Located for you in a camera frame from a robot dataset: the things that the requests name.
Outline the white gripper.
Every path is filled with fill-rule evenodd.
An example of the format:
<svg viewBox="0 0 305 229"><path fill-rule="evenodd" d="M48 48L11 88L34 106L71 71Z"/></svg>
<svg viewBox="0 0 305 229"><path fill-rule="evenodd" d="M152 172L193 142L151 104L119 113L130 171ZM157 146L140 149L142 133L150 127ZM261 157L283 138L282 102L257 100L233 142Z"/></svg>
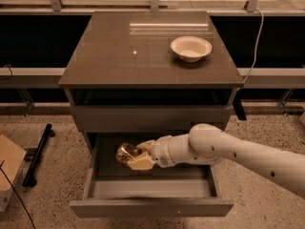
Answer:
<svg viewBox="0 0 305 229"><path fill-rule="evenodd" d="M151 170L156 163L161 168L169 168L175 165L169 152L171 135L158 138L156 141L148 140L141 142L137 148L147 151L127 162L132 170L148 171Z"/></svg>

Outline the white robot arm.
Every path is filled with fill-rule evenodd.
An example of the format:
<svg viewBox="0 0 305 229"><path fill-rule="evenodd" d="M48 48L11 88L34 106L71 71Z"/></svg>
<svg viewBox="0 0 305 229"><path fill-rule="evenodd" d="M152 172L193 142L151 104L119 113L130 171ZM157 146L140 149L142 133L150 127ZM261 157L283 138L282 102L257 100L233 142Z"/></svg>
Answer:
<svg viewBox="0 0 305 229"><path fill-rule="evenodd" d="M163 136L137 148L142 153L127 162L133 170L208 164L226 158L305 198L304 155L242 140L213 125L198 124L184 135Z"/></svg>

